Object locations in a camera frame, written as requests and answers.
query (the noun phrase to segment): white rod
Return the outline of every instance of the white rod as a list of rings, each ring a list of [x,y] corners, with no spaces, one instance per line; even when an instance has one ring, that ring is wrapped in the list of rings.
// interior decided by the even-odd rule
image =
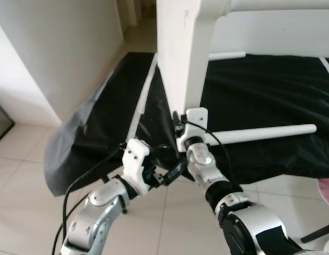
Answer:
[[[229,0],[227,12],[329,9],[329,0]]]
[[[327,60],[324,57],[320,57],[319,59],[323,63],[324,67],[326,68],[326,70],[329,74],[329,62],[327,62]]]
[[[235,131],[213,132],[213,134],[223,144],[248,142],[256,140],[264,140],[278,137],[289,137],[298,134],[310,134],[317,131],[316,125],[293,125],[293,126],[278,126],[265,127],[262,129],[245,129]],[[212,146],[218,145],[217,141],[210,135],[206,134],[206,143]]]
[[[209,53],[209,61],[213,60],[229,60],[232,58],[242,58],[246,56],[246,52],[219,52]]]
[[[157,53],[155,53],[155,55],[153,57],[153,61],[151,62],[148,75],[145,79],[141,94],[139,96],[139,99],[138,99],[138,102],[136,105],[136,109],[133,113],[133,117],[132,117],[131,124],[129,127],[128,135],[126,136],[127,140],[129,140],[131,138],[135,138],[139,120],[141,119],[141,115],[145,111],[145,105],[147,103],[149,89],[150,89],[151,81],[153,80],[153,77],[154,77],[154,74],[156,71],[156,66],[157,66]]]

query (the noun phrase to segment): white wall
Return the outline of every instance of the white wall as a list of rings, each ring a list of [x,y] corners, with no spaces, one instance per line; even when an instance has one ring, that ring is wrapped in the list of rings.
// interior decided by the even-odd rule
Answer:
[[[217,20],[210,51],[329,57],[329,10],[230,13]]]
[[[123,40],[114,0],[0,0],[0,25],[61,120]]]
[[[123,32],[130,26],[129,8],[126,0],[117,0],[118,14]]]
[[[57,126],[60,120],[0,27],[0,105],[15,122]]]

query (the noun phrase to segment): black plastic sheet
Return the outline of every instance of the black plastic sheet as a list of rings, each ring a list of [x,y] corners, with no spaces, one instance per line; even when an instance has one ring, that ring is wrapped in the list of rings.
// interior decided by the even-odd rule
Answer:
[[[51,137],[45,177],[55,196],[125,141],[152,57],[129,53],[100,91]],[[250,55],[210,62],[201,106],[209,111],[212,131],[317,125],[315,134],[227,144],[236,182],[247,184],[281,174],[329,177],[329,74],[318,58]],[[136,136],[151,146],[172,147],[172,154],[160,162],[163,168],[170,169],[182,156],[176,150],[159,69]],[[229,177],[222,150],[211,150]],[[78,188],[121,166],[121,158],[116,155]],[[183,175],[191,178],[187,171]]]

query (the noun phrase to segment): white floor tile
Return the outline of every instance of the white floor tile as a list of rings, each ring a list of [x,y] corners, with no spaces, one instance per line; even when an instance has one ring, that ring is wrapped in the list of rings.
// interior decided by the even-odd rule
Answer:
[[[155,39],[153,41],[153,43],[151,44],[151,51],[152,52],[157,52],[157,39]]]
[[[78,192],[70,196],[74,205]],[[50,254],[61,223],[63,197],[54,198],[42,164],[22,163],[0,193],[0,250],[18,255]]]
[[[146,22],[137,27],[129,27],[124,34],[124,40],[129,42],[148,42],[154,39],[156,39],[156,23]]]
[[[0,158],[0,190],[7,184],[8,180],[20,164],[21,161],[18,160]]]
[[[315,251],[323,251],[326,242],[329,240],[329,234],[325,235],[321,238],[318,238],[309,243],[302,243],[300,239],[294,239],[294,241],[305,250],[315,250]]]
[[[126,42],[124,46],[128,52],[155,52],[152,40],[144,42]]]
[[[0,141],[0,158],[25,159],[46,131],[44,126],[16,124]]]
[[[260,198],[259,198],[259,193],[256,191],[246,191],[244,190],[244,193],[249,196],[250,198],[252,198],[252,200],[254,200],[254,202],[259,202]]]
[[[169,187],[158,254],[230,254],[198,186],[175,182]]]
[[[50,127],[46,133],[41,137],[33,149],[28,153],[25,161],[43,163],[45,157],[45,149],[49,138],[55,132],[55,128]]]
[[[96,182],[82,194],[101,186]],[[108,234],[103,255],[154,255],[157,251],[166,189],[153,189],[145,197],[135,198],[128,213],[120,215]]]
[[[297,240],[329,224],[329,206],[324,201],[262,193],[259,197],[262,204],[276,212],[293,239]],[[301,246],[319,249],[318,244],[323,242],[321,239]]]
[[[257,186],[258,192],[321,199],[317,180],[313,178],[280,175],[257,182]]]
[[[257,191],[257,186],[256,183],[251,183],[251,184],[242,184],[240,185],[243,190],[245,191]]]

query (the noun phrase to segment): screw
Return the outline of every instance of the screw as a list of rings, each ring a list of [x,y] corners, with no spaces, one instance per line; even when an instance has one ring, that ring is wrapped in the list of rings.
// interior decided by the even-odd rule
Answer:
[[[76,226],[76,225],[77,225],[76,222],[72,224],[71,231],[74,231],[74,230],[75,230],[75,226]]]
[[[90,233],[90,227],[88,227],[86,230],[85,230],[85,234],[88,235]]]

